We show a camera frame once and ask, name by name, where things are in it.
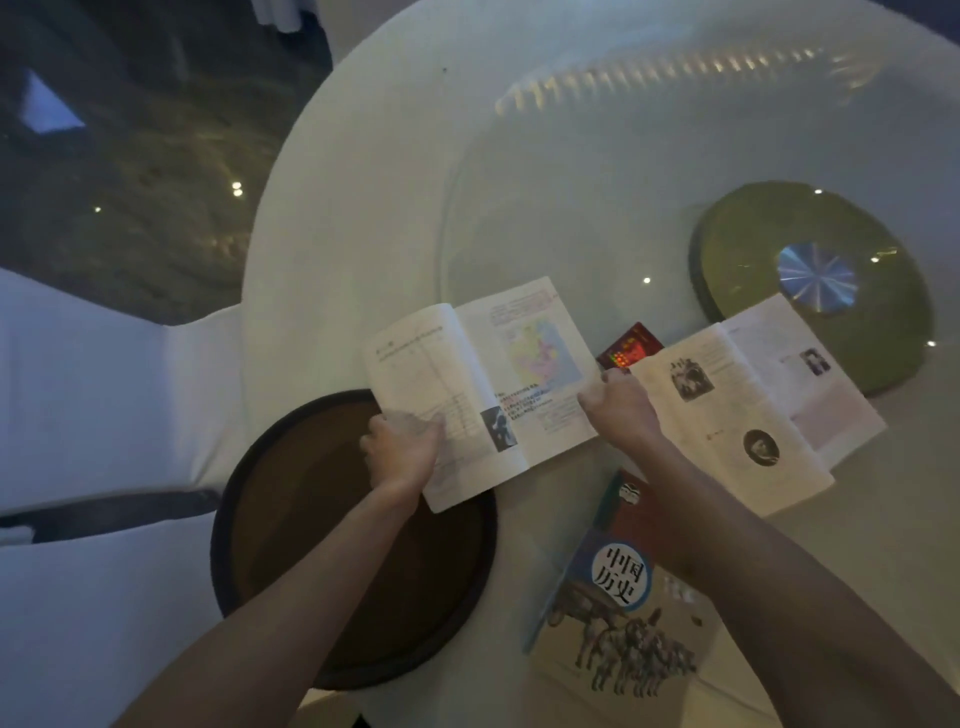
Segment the person's right hand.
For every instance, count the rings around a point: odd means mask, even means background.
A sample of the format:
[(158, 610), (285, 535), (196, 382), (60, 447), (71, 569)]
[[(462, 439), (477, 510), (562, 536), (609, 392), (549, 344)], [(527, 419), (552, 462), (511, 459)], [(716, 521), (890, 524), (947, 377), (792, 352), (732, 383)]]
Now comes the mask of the person's right hand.
[(666, 443), (649, 395), (630, 370), (605, 370), (600, 381), (585, 389), (589, 387), (607, 387), (608, 420), (590, 423), (606, 443), (632, 459)]

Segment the person's left hand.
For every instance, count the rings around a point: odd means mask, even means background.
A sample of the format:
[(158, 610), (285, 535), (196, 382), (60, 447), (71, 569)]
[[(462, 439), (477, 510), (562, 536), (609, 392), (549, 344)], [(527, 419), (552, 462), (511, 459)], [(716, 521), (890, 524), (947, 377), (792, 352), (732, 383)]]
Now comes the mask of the person's left hand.
[(359, 447), (365, 456), (372, 491), (392, 504), (417, 507), (432, 479), (440, 456), (440, 444), (418, 441), (416, 423), (420, 418), (405, 414), (370, 418)]

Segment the book with map page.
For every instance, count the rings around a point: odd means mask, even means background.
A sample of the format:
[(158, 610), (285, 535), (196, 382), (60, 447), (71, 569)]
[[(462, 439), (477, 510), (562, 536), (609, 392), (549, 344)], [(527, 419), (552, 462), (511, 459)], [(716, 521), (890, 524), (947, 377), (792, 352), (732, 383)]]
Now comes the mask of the book with map page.
[(597, 436), (578, 396), (601, 370), (547, 276), (418, 310), (372, 336), (362, 356), (384, 415), (444, 419), (424, 493), (435, 514)]

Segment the person's right forearm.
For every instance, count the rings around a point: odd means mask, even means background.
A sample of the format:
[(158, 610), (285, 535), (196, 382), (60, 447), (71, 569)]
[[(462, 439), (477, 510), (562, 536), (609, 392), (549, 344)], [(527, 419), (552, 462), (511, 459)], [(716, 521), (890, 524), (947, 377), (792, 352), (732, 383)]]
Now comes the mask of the person's right forearm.
[(783, 728), (960, 728), (960, 694), (851, 588), (665, 437), (617, 442)]

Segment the person's left forearm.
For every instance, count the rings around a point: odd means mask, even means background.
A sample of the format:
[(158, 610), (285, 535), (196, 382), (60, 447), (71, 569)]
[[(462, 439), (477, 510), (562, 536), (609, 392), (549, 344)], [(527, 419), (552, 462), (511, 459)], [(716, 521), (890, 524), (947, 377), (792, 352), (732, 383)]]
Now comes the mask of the person's left forearm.
[(172, 661), (111, 728), (285, 728), (423, 489), (397, 476), (377, 482), (282, 577)]

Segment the small red book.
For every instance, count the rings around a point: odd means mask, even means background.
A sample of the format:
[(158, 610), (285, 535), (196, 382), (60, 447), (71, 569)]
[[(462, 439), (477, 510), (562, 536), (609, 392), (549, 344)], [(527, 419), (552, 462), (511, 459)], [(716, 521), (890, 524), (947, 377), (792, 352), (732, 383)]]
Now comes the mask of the small red book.
[(637, 321), (597, 355), (596, 361), (604, 371), (628, 370), (664, 348), (663, 343), (642, 322)]

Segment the round dark brown tray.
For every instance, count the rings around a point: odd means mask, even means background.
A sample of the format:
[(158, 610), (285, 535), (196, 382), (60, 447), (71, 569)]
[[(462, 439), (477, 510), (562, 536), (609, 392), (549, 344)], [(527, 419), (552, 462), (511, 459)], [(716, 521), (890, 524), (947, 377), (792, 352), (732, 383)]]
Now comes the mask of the round dark brown tray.
[[(222, 492), (210, 542), (225, 618), (300, 562), (371, 491), (358, 442), (378, 413), (369, 389), (327, 394), (279, 419), (242, 457)], [(497, 545), (492, 491), (439, 514), (421, 500), (313, 688), (371, 688), (433, 658), (474, 613)]]

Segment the open book with portrait photos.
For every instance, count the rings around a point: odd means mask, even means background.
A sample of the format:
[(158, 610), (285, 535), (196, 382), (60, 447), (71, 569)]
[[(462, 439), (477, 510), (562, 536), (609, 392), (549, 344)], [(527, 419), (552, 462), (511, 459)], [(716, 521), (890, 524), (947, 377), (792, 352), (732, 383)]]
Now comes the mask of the open book with portrait photos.
[(880, 413), (781, 294), (630, 367), (666, 437), (769, 517), (834, 484), (886, 430)]

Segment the round glass turntable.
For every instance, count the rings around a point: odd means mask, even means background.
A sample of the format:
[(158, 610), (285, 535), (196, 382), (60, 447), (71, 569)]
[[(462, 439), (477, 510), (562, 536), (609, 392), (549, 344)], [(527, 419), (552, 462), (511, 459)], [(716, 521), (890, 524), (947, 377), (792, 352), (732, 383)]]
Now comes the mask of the round glass turntable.
[(641, 321), (665, 344), (711, 321), (690, 276), (702, 214), (766, 181), (831, 192), (916, 261), (934, 333), (872, 394), (887, 430), (824, 494), (774, 517), (960, 684), (960, 86), (918, 54), (812, 32), (687, 32), (515, 86), (463, 156), (442, 297), (550, 277), (594, 350)]

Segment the closed textbook with horses cover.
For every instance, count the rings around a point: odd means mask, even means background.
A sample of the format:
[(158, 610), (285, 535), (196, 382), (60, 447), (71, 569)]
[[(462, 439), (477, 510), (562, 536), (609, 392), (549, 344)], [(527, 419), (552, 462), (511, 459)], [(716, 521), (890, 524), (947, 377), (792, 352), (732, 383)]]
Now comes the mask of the closed textbook with horses cover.
[(679, 553), (650, 486), (609, 483), (545, 606), (532, 664), (610, 721), (669, 719), (721, 624), (714, 604), (667, 569)]

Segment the white tablecloth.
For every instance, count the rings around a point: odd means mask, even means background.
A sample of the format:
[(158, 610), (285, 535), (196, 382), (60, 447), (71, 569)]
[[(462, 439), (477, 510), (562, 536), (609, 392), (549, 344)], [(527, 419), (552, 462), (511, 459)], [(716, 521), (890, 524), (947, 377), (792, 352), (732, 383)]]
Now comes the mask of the white tablecloth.
[(443, 298), (464, 155), (514, 87), (686, 33), (812, 33), (947, 65), (941, 35), (869, 0), (419, 0), (339, 61), (262, 194), (242, 294), (246, 418), (367, 385), (362, 346)]

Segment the green round turntable base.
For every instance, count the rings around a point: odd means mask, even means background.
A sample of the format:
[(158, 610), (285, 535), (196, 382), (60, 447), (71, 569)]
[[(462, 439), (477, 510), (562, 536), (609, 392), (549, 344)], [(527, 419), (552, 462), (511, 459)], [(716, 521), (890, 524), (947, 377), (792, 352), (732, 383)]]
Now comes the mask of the green round turntable base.
[(878, 218), (832, 192), (785, 180), (734, 189), (702, 213), (688, 265), (708, 321), (783, 297), (867, 396), (925, 362), (934, 312), (918, 264)]

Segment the white covered chair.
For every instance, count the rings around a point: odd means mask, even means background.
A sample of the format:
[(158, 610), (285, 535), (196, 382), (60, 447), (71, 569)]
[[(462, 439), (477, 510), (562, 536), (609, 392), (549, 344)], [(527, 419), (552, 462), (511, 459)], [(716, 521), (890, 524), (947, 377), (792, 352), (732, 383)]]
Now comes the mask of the white covered chair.
[(239, 305), (164, 325), (0, 269), (0, 516), (222, 491), (249, 444)]
[(108, 728), (217, 625), (213, 522), (0, 547), (0, 728)]

